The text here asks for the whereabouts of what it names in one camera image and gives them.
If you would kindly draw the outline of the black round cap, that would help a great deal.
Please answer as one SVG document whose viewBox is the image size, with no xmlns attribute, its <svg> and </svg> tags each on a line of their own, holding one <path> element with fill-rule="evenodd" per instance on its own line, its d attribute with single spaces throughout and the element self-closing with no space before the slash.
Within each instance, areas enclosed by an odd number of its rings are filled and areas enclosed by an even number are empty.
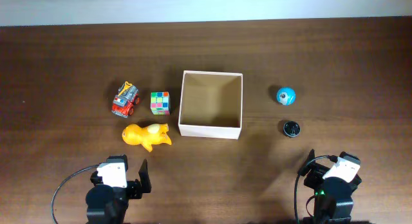
<svg viewBox="0 0 412 224">
<path fill-rule="evenodd" d="M 297 137 L 300 132 L 301 132 L 301 128 L 300 125 L 297 122 L 294 121 L 287 121 L 284 123 L 283 125 L 283 132 L 285 134 L 285 136 L 289 137 L 289 138 L 294 138 Z"/>
</svg>

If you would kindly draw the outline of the orange rubber duck toy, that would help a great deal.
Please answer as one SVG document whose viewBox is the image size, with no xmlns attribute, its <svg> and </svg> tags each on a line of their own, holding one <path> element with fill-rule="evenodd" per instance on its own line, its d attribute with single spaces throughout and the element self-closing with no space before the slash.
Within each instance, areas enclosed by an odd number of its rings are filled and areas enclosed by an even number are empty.
<svg viewBox="0 0 412 224">
<path fill-rule="evenodd" d="M 154 145 L 172 145 L 167 132 L 167 124 L 151 124 L 147 127 L 140 127 L 137 124 L 128 125 L 122 132 L 123 141 L 129 145 L 142 145 L 148 152 L 153 150 Z"/>
</svg>

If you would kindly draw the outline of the blue white ball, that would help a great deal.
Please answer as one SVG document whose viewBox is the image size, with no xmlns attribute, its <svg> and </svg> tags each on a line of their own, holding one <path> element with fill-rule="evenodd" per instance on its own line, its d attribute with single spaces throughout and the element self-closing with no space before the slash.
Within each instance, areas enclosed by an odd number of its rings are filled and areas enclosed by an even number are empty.
<svg viewBox="0 0 412 224">
<path fill-rule="evenodd" d="M 283 87 L 277 91 L 276 99 L 280 104 L 289 106 L 294 103 L 296 94 L 292 88 Z"/>
</svg>

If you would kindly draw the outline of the red toy fire truck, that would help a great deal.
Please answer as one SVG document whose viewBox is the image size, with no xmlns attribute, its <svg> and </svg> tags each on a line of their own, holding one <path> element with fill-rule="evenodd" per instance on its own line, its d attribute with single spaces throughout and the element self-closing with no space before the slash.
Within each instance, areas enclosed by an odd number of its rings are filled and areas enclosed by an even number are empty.
<svg viewBox="0 0 412 224">
<path fill-rule="evenodd" d="M 132 83 L 125 81 L 113 99 L 111 112 L 120 117 L 127 118 L 134 113 L 134 106 L 139 102 L 138 88 L 132 85 Z"/>
</svg>

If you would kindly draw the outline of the colourful puzzle cube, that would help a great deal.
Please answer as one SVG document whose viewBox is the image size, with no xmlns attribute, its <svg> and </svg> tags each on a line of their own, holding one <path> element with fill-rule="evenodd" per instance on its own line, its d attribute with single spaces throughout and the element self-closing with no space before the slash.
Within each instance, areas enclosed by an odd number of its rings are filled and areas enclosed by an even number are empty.
<svg viewBox="0 0 412 224">
<path fill-rule="evenodd" d="M 167 91 L 151 92 L 150 108 L 154 115 L 170 114 L 170 96 Z"/>
</svg>

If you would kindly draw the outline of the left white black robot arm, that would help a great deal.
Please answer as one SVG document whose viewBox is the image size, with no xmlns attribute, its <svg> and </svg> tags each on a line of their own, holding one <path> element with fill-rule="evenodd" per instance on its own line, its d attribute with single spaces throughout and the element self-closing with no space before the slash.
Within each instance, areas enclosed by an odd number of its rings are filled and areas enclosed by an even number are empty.
<svg viewBox="0 0 412 224">
<path fill-rule="evenodd" d="M 110 156 L 91 175 L 93 188 L 86 195 L 86 216 L 90 224 L 123 224 L 129 200 L 139 200 L 151 192 L 151 182 L 144 160 L 139 179 L 128 181 L 126 155 Z"/>
</svg>

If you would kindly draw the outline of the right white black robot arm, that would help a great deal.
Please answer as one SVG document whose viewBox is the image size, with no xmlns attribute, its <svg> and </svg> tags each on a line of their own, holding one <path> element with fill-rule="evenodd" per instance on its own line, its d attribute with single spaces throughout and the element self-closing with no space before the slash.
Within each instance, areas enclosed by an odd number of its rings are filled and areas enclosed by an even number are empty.
<svg viewBox="0 0 412 224">
<path fill-rule="evenodd" d="M 352 194 L 362 179 L 358 175 L 361 161 L 358 157 L 341 152 L 340 155 L 316 156 L 311 150 L 297 172 L 294 184 L 294 216 L 296 223 L 349 223 L 354 206 Z M 314 201 L 314 211 L 299 219 L 297 187 L 299 179 L 314 190 L 309 200 Z"/>
</svg>

